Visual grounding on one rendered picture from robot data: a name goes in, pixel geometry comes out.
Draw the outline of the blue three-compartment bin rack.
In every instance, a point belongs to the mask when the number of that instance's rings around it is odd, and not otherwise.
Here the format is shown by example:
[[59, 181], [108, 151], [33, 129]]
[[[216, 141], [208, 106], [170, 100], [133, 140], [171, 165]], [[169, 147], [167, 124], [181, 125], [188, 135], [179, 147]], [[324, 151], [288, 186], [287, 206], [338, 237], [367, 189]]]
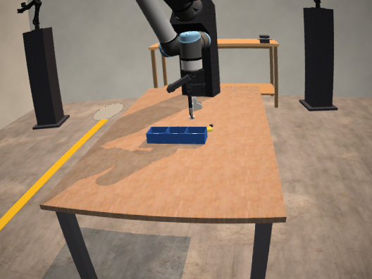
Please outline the blue three-compartment bin rack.
[[208, 137], [207, 127], [150, 127], [146, 136], [147, 144], [205, 144]]

